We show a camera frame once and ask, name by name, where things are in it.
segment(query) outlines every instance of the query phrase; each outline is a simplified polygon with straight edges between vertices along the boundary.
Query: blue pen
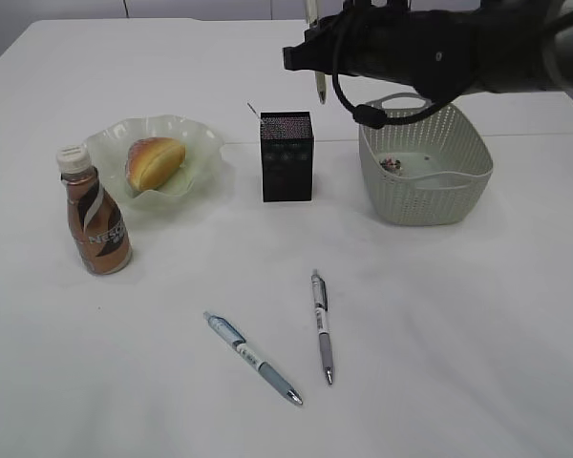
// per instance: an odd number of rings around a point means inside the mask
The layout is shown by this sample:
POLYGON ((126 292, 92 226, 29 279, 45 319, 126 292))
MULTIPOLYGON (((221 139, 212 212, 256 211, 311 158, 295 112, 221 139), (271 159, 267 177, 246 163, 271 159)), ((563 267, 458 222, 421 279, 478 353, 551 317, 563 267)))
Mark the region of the blue pen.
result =
POLYGON ((270 385, 274 387, 283 397, 288 401, 294 403, 296 406, 302 406, 304 400, 295 391, 289 382, 287 382, 267 361, 260 358, 251 348, 246 344, 246 339, 234 327, 229 324, 225 318, 211 315, 208 312, 203 312, 203 317, 208 322, 208 325, 221 336, 231 347, 236 350, 249 363, 259 375, 261 375, 270 385))

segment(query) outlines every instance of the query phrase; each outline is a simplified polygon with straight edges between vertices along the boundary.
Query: black cable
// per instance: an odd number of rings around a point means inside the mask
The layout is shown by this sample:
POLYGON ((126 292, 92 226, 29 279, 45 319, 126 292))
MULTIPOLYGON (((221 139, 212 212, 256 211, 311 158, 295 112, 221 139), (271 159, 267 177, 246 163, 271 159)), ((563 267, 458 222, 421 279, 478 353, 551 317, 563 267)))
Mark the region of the black cable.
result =
POLYGON ((353 18, 353 11, 347 11, 344 17, 344 24, 342 24, 342 28, 337 33, 337 41, 335 42, 335 48, 333 48, 331 83, 333 83, 333 90, 335 91, 335 95, 337 95, 339 101, 342 103, 342 105, 344 105, 344 108, 354 114, 354 105, 352 105, 344 95, 344 91, 342 91, 342 86, 340 85, 339 81, 339 67, 340 61, 342 59, 342 47, 344 46, 344 40, 346 39, 346 34, 348 33, 350 23, 352 22, 353 18))
POLYGON ((510 46, 509 50, 499 55, 494 60, 491 60, 490 64, 487 64, 478 69, 462 84, 457 86, 456 89, 450 93, 450 95, 442 97, 436 103, 426 108, 425 110, 405 117, 388 117, 383 110, 370 107, 369 105, 358 105, 357 107, 354 107, 346 98, 340 86, 338 70, 339 62, 342 56, 344 39, 346 37, 348 28, 350 27, 350 22, 352 21, 353 17, 358 14, 358 12, 359 11, 356 8, 349 11, 344 11, 344 13, 347 15, 344 24, 346 27, 339 31, 335 49, 333 50, 331 82, 333 83, 333 89, 335 90, 337 98, 340 100, 342 105, 344 105, 344 107, 352 113, 354 120, 360 124, 365 124, 369 127, 373 127, 374 129, 380 129, 386 125, 401 126, 406 124, 413 124, 434 115, 452 103, 456 98, 463 95, 465 91, 474 85, 481 76, 492 71, 497 65, 500 65, 506 59, 513 57, 513 55, 520 51, 522 48, 534 45, 547 38, 551 38, 559 32, 573 26, 573 11, 571 11, 570 13, 552 21, 551 23, 546 24, 538 31, 534 31, 531 34, 524 35, 523 37, 517 39, 515 43, 510 46))

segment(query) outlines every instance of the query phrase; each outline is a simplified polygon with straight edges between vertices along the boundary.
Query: pen tip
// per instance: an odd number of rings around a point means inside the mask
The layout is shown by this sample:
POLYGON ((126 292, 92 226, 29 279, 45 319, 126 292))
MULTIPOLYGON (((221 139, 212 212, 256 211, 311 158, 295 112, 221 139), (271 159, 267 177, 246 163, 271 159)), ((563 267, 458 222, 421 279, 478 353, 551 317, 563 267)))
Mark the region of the pen tip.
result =
POLYGON ((288 398, 290 399, 290 401, 292 403, 294 403, 297 406, 303 406, 304 405, 304 400, 301 398, 301 396, 299 394, 297 394, 292 389, 288 392, 288 398))

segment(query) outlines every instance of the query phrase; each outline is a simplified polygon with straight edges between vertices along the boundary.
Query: pen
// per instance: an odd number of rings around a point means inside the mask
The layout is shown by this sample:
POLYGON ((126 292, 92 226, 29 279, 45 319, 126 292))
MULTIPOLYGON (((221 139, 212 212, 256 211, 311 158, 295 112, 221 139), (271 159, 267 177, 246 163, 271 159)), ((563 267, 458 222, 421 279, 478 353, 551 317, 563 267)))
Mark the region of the pen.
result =
MULTIPOLYGON (((318 0, 304 0, 306 7, 306 22, 311 29, 318 27, 318 0)), ((316 92, 321 104, 325 105, 327 100, 327 80, 322 72, 314 72, 316 78, 316 92)))
POLYGON ((323 373, 329 385, 333 385, 333 353, 331 352, 331 338, 329 337, 329 324, 327 313, 327 288, 325 281, 318 275, 318 270, 312 272, 312 294, 314 296, 314 311, 316 313, 316 328, 318 329, 318 344, 321 350, 321 364, 323 373))
POLYGON ((246 344, 244 336, 229 324, 225 318, 217 317, 208 312, 203 312, 203 317, 214 332, 219 334, 224 341, 230 344, 276 391, 296 406, 302 406, 304 404, 304 400, 297 391, 295 391, 295 388, 267 361, 260 358, 250 346, 246 344))

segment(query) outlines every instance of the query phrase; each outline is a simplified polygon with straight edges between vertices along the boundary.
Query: gray basket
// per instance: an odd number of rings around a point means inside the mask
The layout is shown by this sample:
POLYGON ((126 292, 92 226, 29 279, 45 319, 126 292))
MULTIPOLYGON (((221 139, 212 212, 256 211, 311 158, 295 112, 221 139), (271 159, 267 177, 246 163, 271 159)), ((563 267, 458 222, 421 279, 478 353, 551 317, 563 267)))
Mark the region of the gray basket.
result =
MULTIPOLYGON (((395 94, 369 102, 376 108, 395 94)), ((413 115, 420 108, 384 110, 390 117, 413 115)), ((406 126, 380 130, 360 126, 359 155, 363 179, 378 215, 411 226, 452 224, 474 208, 493 172, 493 160, 469 119, 454 105, 406 126), (402 176, 380 161, 401 160, 402 176)))

